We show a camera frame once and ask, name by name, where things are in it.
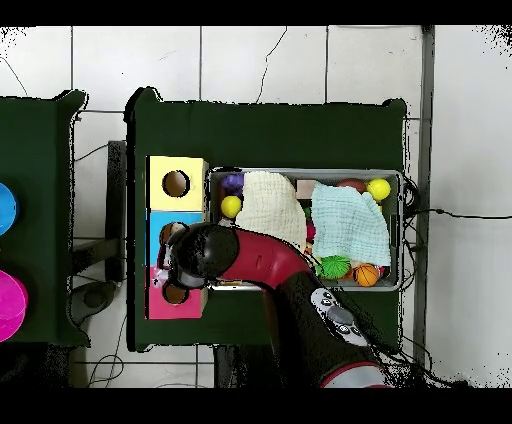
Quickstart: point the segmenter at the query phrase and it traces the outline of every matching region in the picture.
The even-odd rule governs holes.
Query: yellow block
[[[150,156],[149,207],[152,210],[204,212],[204,179],[208,164],[201,158]],[[163,189],[164,177],[172,171],[182,171],[190,181],[183,197],[169,196]]]

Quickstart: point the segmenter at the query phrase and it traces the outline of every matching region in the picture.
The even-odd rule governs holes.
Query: plastic tray
[[[399,288],[403,275],[403,247],[401,243],[403,233],[403,177],[397,171],[380,169],[298,169],[298,168],[214,168],[207,177],[207,184],[210,192],[210,204],[208,205],[210,221],[218,222],[221,218],[219,208],[219,186],[222,177],[235,172],[268,171],[278,172],[286,176],[296,186],[299,179],[316,180],[326,185],[335,185],[344,178],[358,178],[369,181],[373,178],[384,178],[391,186],[390,195],[381,202],[382,214],[386,219],[390,239],[391,266],[389,275],[381,278],[372,287],[361,287],[352,280],[322,280],[323,283],[335,289],[342,288],[345,291],[393,291]],[[215,290],[261,290],[253,284],[242,285],[216,285]]]

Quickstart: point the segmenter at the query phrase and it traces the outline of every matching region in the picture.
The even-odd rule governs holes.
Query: green ball
[[[343,277],[350,269],[350,260],[343,256],[327,256],[322,258],[321,265],[315,265],[319,277],[336,279]]]

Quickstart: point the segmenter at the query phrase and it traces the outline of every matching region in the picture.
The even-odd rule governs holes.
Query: red ball
[[[312,221],[308,221],[306,224],[306,239],[312,241],[316,234],[316,228]]]
[[[364,193],[366,191],[366,184],[364,181],[358,180],[357,178],[345,178],[336,184],[336,187],[353,187],[359,193]]]

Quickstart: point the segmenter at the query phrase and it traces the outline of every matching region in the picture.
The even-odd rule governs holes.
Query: pink circle
[[[27,304],[28,293],[21,281],[0,271],[0,342],[11,338],[19,330],[25,319]]]
[[[0,320],[10,320],[24,311],[25,293],[20,281],[0,271]]]
[[[23,320],[25,319],[25,310],[21,312],[17,317],[10,320],[0,320],[0,342],[3,342],[11,338],[21,327]]]

